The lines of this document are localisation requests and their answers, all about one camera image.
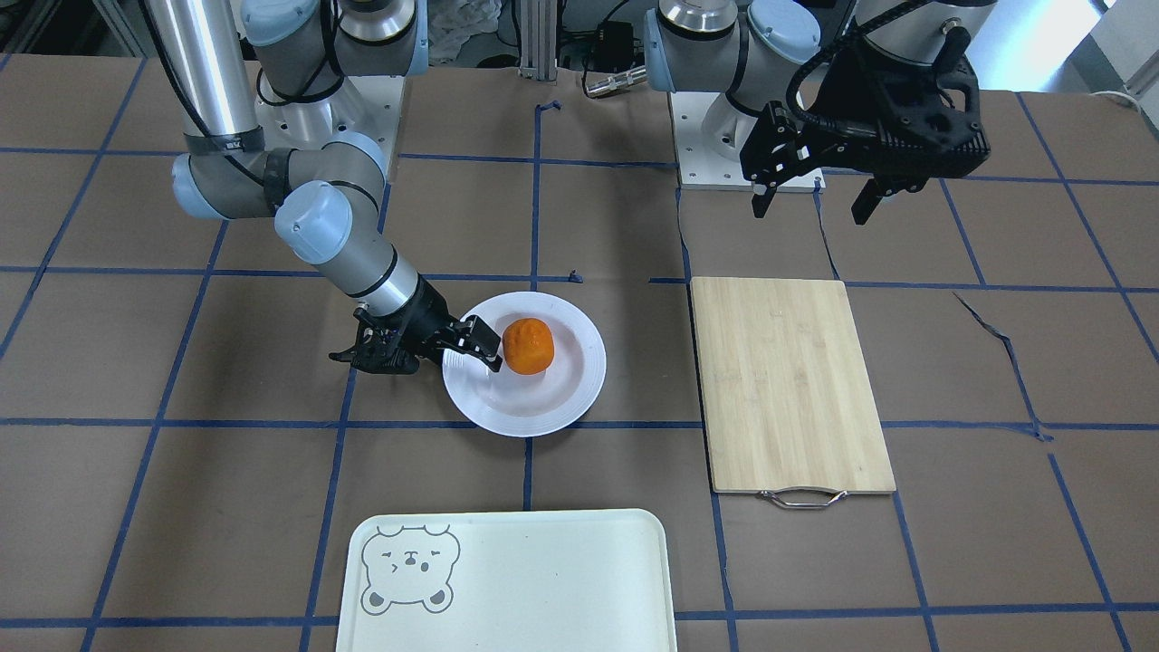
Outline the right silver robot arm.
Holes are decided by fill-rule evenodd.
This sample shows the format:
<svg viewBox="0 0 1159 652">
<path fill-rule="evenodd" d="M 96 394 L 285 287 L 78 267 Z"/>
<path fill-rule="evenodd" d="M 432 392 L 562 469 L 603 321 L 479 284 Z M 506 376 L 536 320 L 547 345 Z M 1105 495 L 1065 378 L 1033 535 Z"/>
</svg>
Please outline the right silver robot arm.
<svg viewBox="0 0 1159 652">
<path fill-rule="evenodd" d="M 501 338 L 444 296 L 381 234 L 392 159 L 357 78 L 429 65 L 424 1 L 143 1 L 158 60 L 185 112 L 172 166 L 187 214 L 272 219 L 304 264 L 356 303 L 331 359 L 404 375 L 444 352 L 502 366 Z"/>
</svg>

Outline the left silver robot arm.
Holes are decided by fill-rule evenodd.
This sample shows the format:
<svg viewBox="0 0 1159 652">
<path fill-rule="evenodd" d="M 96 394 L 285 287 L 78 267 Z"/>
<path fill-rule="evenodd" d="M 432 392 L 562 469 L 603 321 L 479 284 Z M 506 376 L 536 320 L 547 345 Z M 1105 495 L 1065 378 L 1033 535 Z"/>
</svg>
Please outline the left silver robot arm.
<svg viewBox="0 0 1159 652">
<path fill-rule="evenodd" d="M 736 138 L 755 217 L 780 186 L 821 167 L 867 173 L 851 207 L 962 178 L 991 155 L 967 49 L 993 1 L 857 1 L 848 29 L 822 42 L 795 1 L 661 1 L 643 42 L 656 91 L 720 91 L 753 119 Z"/>
</svg>

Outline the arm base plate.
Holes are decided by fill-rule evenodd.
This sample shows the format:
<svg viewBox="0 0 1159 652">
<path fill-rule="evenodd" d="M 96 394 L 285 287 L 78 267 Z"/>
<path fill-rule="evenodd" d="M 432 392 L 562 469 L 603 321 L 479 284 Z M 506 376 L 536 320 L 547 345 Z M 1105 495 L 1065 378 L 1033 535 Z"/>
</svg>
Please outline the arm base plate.
<svg viewBox="0 0 1159 652">
<path fill-rule="evenodd" d="M 739 153 L 756 124 L 721 91 L 671 91 L 675 153 L 683 189 L 745 191 Z"/>
<path fill-rule="evenodd" d="M 377 142 L 385 160 L 386 180 L 392 182 L 407 82 L 404 76 L 348 76 L 330 98 L 270 107 L 265 100 L 276 95 L 261 80 L 262 96 L 255 101 L 255 112 L 267 148 L 319 149 L 338 135 L 358 132 Z"/>
</svg>

